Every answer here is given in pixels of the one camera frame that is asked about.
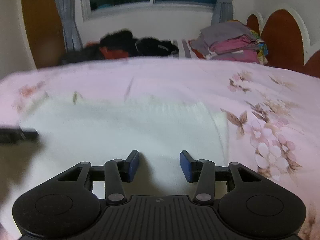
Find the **white knit sweater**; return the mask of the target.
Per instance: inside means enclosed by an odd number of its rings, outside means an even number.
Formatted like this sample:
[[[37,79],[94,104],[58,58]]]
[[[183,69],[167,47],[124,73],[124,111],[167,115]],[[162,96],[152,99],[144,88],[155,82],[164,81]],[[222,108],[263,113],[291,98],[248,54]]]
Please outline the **white knit sweater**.
[[[228,163],[228,125],[225,113],[204,104],[163,102],[156,99],[123,103],[69,103],[47,99],[20,122],[41,136],[43,148],[30,166],[30,182],[43,179],[81,162],[104,165],[125,159],[132,150],[140,164],[127,195],[192,194],[180,168],[179,155],[218,166]]]

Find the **black clothes pile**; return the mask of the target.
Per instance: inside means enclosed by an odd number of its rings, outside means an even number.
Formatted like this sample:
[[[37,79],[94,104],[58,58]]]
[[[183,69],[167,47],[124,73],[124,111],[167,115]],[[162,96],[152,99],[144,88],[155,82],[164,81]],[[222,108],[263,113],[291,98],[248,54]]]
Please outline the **black clothes pile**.
[[[178,46],[171,41],[158,40],[154,37],[135,38],[130,30],[123,29],[105,35],[99,42],[89,42],[80,50],[65,53],[61,56],[59,65],[106,60],[99,50],[100,47],[127,51],[129,57],[169,57],[179,53]]]

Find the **folded grey pink clothes stack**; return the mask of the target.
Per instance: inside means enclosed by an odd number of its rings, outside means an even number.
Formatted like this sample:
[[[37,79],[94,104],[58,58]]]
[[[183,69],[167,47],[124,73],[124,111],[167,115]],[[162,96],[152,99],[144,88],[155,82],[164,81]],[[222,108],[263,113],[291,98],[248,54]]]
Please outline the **folded grey pink clothes stack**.
[[[268,63],[266,43],[256,31],[237,20],[203,28],[198,38],[188,44],[199,59]]]

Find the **pink floral bedspread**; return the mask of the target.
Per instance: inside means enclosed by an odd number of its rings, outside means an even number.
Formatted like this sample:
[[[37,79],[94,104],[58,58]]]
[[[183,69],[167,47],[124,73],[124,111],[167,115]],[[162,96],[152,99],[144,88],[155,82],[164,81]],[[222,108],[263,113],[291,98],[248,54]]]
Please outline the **pink floral bedspread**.
[[[263,132],[289,155],[280,184],[305,202],[302,239],[319,239],[319,78],[287,69],[232,61],[126,59],[17,72],[1,80],[1,122],[15,124],[22,109],[44,95],[116,100],[151,96],[203,102],[212,110],[247,114],[245,135],[229,124],[232,159],[254,166]]]

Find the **red orange garment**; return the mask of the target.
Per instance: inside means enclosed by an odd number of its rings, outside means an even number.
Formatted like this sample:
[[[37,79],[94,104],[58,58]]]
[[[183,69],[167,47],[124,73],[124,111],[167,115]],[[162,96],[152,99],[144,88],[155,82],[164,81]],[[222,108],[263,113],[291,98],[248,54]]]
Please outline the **red orange garment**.
[[[99,50],[106,60],[124,59],[129,57],[129,53],[121,49],[108,49],[107,47],[100,47]]]

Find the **brown wooden door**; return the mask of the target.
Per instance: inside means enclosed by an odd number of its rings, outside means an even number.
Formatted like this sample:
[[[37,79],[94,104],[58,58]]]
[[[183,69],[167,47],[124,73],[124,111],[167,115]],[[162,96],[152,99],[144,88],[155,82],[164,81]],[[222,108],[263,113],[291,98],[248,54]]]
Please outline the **brown wooden door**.
[[[58,65],[65,53],[55,0],[21,0],[25,31],[37,69]]]

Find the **left grey curtain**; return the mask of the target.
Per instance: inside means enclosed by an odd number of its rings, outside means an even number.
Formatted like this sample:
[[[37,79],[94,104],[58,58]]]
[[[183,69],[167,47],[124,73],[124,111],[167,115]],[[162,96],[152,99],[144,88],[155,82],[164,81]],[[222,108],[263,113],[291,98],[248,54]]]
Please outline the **left grey curtain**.
[[[66,51],[80,50],[82,42],[75,22],[75,0],[55,0]]]

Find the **grey curtain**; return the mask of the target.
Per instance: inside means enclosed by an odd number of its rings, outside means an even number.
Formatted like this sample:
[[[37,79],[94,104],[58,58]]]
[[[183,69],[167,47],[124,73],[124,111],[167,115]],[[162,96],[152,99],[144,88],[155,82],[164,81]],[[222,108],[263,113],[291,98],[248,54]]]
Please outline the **grey curtain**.
[[[216,0],[211,25],[233,19],[233,0]]]
[[[66,51],[80,50],[82,42],[75,22],[75,0],[55,0]]]

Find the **right grey curtain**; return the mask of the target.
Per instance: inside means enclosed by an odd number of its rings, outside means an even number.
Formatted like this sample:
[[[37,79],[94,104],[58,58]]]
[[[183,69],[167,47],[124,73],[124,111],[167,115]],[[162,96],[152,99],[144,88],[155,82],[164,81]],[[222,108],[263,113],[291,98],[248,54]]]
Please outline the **right grey curtain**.
[[[211,25],[233,19],[233,0],[216,0]]]

